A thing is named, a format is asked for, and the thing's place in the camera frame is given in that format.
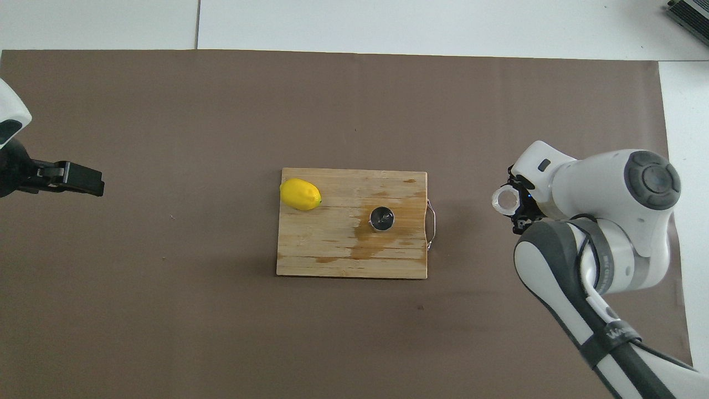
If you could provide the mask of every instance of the brown mat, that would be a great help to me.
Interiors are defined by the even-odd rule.
[[[609,398],[490,205],[534,140],[666,155],[656,62],[4,51],[30,156],[103,198],[0,199],[7,398]],[[281,168],[428,172],[427,280],[276,277]],[[690,361],[679,250],[609,297]]]

